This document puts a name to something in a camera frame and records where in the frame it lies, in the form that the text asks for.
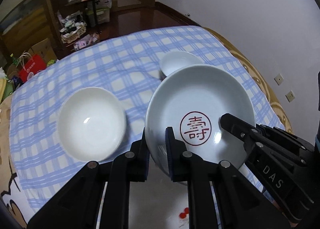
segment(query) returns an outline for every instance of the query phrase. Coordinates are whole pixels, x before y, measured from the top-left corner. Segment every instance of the red chinese character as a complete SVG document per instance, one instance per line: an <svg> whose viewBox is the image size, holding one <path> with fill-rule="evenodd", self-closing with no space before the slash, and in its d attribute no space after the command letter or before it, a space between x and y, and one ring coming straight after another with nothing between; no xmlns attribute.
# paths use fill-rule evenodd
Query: red chinese character
<svg viewBox="0 0 320 229"><path fill-rule="evenodd" d="M199 130L187 131L187 132L185 132L184 134L187 134L187 133L190 133L190 132L196 132L196 131L199 131ZM190 138L190 139L193 139L193 138L195 138L195 137L196 137L196 135L195 135L194 133L190 133L190 134L189 134L189 138Z"/></svg>
<svg viewBox="0 0 320 229"><path fill-rule="evenodd" d="M203 140L204 139L204 135L207 133L207 132L204 132L204 131L208 131L209 130L209 128L207 128L207 129L202 129L202 132L200 132L200 133L197 133L197 135L200 135L200 134L202 134L202 138L201 139L199 139L199 140Z"/></svg>
<svg viewBox="0 0 320 229"><path fill-rule="evenodd" d="M211 135L211 129L210 119L198 111L189 112L180 122L181 137L192 146L205 143Z"/></svg>
<svg viewBox="0 0 320 229"><path fill-rule="evenodd" d="M190 120L190 122L202 121L202 117L196 117L196 116L194 116L193 118L190 118L189 120Z"/></svg>

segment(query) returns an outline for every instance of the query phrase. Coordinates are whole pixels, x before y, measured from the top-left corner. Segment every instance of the wall socket plate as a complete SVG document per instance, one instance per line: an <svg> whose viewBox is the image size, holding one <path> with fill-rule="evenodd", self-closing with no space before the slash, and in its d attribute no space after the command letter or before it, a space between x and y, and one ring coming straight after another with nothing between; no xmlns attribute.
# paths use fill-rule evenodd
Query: wall socket plate
<svg viewBox="0 0 320 229"><path fill-rule="evenodd" d="M295 98L292 91L288 92L285 96L287 97L288 102L292 102Z"/></svg>
<svg viewBox="0 0 320 229"><path fill-rule="evenodd" d="M281 74L278 74L278 75L274 78L274 80L276 81L276 83L277 83L278 85L280 85L280 84L282 84L282 82L283 82L283 77L282 77Z"/></svg>

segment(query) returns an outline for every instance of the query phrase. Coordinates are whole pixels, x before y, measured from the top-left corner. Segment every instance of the white bowl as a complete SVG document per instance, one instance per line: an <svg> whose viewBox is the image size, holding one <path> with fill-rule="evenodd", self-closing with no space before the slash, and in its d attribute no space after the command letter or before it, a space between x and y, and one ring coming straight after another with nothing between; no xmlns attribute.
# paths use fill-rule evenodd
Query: white bowl
<svg viewBox="0 0 320 229"><path fill-rule="evenodd" d="M241 140L220 128L225 113L255 126L252 102L231 74L204 64L171 74L156 89L147 110L145 136L155 163L168 174L165 129L172 127L189 151L240 168L246 152Z"/></svg>
<svg viewBox="0 0 320 229"><path fill-rule="evenodd" d="M160 60L160 69L165 76L169 76L180 68L195 64L202 64L199 57L185 51L173 51Z"/></svg>
<svg viewBox="0 0 320 229"><path fill-rule="evenodd" d="M125 112L119 100L99 87L76 91L62 104L57 117L61 146L84 162L108 158L123 140L125 129Z"/></svg>

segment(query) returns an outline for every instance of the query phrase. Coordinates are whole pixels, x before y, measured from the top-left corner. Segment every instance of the red paper bag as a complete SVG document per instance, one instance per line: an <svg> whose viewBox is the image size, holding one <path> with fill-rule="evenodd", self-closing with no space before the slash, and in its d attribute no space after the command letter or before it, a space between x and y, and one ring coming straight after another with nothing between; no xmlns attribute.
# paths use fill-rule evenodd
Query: red paper bag
<svg viewBox="0 0 320 229"><path fill-rule="evenodd" d="M24 64L25 56L29 58L26 64ZM34 54L31 56L29 53L24 53L19 58L21 58L20 62L22 62L22 69L19 72L19 76L23 82L28 81L32 76L46 68L46 64L40 55Z"/></svg>

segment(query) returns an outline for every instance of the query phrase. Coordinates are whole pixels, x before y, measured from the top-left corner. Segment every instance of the wooden floor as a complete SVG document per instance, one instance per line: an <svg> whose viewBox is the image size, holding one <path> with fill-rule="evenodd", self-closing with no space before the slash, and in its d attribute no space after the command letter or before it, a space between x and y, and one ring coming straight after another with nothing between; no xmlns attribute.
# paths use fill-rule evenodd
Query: wooden floor
<svg viewBox="0 0 320 229"><path fill-rule="evenodd" d="M187 25L174 15L161 11L159 8L128 9L110 14L110 22L100 24L101 41L128 35L137 31L169 26ZM89 28L87 33L94 33L96 28ZM65 47L64 50L56 51L58 59L71 54L73 46Z"/></svg>
<svg viewBox="0 0 320 229"><path fill-rule="evenodd" d="M118 0L118 7L141 4L139 0Z"/></svg>

